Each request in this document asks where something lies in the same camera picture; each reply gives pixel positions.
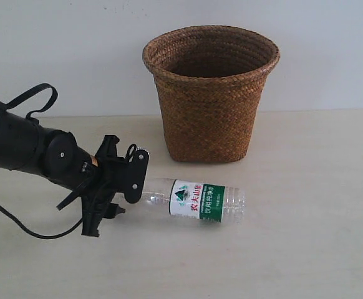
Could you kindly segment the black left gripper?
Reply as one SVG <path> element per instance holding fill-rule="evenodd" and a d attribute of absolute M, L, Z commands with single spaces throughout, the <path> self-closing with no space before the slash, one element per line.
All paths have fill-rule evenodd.
<path fill-rule="evenodd" d="M 124 214 L 125 209 L 112 203 L 116 193 L 120 192 L 120 173 L 125 158 L 117 153 L 120 139 L 115 135 L 105 135 L 94 158 L 98 162 L 95 178 L 88 187 L 87 197 L 82 202 L 82 231 L 87 237 L 99 236 L 99 225 L 102 219 L 114 219 Z"/>

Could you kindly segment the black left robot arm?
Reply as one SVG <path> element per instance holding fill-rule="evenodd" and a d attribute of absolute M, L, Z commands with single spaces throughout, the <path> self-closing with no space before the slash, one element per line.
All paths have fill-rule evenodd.
<path fill-rule="evenodd" d="M 0 102 L 0 168 L 35 174 L 64 187 L 70 193 L 57 205 L 62 210 L 77 198 L 82 235 L 99 236 L 102 219 L 113 219 L 125 209 L 112 202 L 125 193 L 121 177 L 129 169 L 129 156 L 119 157 L 117 140 L 105 137 L 91 155 L 77 145 L 70 132 L 44 128 L 30 116 L 14 115 Z"/>

